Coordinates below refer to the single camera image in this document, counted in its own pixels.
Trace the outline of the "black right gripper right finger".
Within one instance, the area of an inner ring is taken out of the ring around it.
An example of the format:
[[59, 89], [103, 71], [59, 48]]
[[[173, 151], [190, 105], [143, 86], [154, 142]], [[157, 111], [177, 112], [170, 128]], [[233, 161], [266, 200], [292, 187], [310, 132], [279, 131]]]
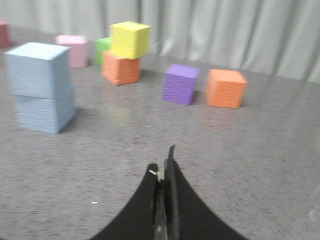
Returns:
[[169, 240], [244, 240], [202, 201], [174, 159], [175, 146], [164, 161], [164, 205]]

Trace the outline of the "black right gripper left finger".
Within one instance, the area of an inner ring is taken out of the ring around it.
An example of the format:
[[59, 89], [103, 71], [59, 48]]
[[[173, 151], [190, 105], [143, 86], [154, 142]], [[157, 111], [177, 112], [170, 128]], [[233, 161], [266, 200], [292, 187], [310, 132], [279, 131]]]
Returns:
[[147, 166], [137, 190], [93, 240], [166, 240], [164, 181], [156, 163]]

